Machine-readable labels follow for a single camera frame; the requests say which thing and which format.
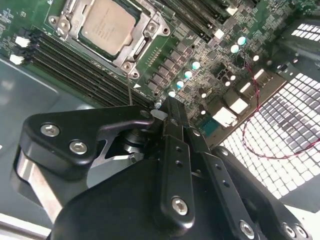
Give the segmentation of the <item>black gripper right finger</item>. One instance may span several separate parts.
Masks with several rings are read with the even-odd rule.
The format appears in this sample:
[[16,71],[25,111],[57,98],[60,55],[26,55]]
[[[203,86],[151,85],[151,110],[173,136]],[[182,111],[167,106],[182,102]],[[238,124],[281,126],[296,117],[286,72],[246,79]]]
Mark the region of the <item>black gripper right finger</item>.
[[224,147],[210,150],[178,104],[194,171],[195,224],[185,240],[310,240],[311,233]]

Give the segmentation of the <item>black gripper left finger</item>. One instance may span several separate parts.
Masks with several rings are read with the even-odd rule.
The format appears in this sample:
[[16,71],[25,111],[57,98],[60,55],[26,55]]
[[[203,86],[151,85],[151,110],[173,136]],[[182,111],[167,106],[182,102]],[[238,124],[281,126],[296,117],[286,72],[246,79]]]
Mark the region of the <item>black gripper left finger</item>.
[[179,103],[168,97],[159,110],[127,105],[28,117],[13,165],[18,192],[54,224],[73,198],[145,157],[143,126],[182,125]]

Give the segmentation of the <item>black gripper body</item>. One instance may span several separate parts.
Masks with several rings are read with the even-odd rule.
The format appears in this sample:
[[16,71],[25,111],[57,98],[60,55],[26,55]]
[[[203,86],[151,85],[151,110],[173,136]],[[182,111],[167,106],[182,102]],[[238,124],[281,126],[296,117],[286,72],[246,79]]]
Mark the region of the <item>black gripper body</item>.
[[141,130],[144,158],[67,203],[51,240],[184,240],[196,222],[184,127],[163,123]]

